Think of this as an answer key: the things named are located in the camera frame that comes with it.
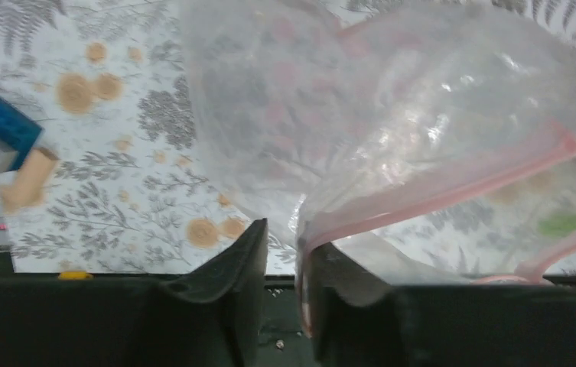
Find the clear pink zip bag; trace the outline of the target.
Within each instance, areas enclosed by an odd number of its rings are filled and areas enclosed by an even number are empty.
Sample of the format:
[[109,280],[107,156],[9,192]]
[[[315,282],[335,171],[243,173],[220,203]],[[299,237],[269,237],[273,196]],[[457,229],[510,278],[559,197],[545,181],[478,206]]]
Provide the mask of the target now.
[[[183,1],[210,179],[387,284],[542,284],[576,252],[576,1]],[[299,254],[296,260],[296,282]]]

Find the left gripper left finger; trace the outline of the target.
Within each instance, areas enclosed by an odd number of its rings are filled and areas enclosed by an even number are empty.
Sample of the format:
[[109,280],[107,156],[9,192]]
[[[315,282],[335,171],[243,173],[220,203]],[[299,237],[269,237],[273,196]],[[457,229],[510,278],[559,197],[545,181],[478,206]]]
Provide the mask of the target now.
[[0,277],[0,366],[251,366],[268,222],[175,276]]

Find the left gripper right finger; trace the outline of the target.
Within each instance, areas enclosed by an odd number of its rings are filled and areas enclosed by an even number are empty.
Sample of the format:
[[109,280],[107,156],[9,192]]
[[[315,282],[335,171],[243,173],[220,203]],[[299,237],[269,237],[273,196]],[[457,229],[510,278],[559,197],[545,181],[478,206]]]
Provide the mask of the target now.
[[304,327],[322,366],[576,366],[576,276],[547,285],[392,286],[298,241]]

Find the green celery stalk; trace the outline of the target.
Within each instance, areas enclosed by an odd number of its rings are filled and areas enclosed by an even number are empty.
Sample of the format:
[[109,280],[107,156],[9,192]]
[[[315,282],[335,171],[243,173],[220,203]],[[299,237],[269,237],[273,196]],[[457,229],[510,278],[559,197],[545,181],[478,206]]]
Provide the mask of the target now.
[[536,230],[549,238],[564,238],[576,231],[576,213],[552,213],[538,222]]

